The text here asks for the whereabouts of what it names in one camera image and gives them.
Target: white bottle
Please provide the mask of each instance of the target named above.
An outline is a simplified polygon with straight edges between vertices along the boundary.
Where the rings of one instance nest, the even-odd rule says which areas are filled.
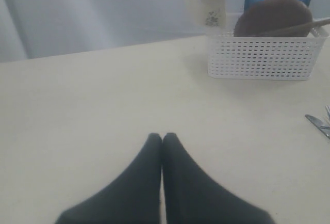
[[[186,0],[186,6],[196,24],[206,27],[225,27],[225,0]]]

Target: white plastic basket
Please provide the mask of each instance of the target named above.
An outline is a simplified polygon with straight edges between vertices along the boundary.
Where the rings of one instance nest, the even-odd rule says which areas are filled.
[[[209,31],[208,74],[214,78],[307,80],[329,33],[314,37],[233,37],[240,13],[227,15],[226,30]]]

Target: white table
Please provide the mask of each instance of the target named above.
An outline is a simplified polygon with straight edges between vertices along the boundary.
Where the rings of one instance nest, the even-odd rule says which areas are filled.
[[[0,65],[0,223],[53,223],[176,132],[224,187],[278,224],[330,220],[330,43],[305,82],[207,75],[205,37]]]

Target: gray wall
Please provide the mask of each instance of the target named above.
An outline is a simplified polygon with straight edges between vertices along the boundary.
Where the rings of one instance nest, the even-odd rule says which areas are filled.
[[[195,35],[184,0],[7,0],[30,57],[106,49]],[[241,11],[243,0],[226,0]],[[312,0],[315,17],[330,16]]]

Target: blue object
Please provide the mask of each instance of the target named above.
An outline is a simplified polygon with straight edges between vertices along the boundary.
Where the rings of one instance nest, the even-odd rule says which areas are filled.
[[[251,6],[253,6],[255,3],[264,1],[264,0],[245,0],[244,2],[244,11],[248,10]],[[307,7],[309,7],[311,0],[299,0],[303,2]]]

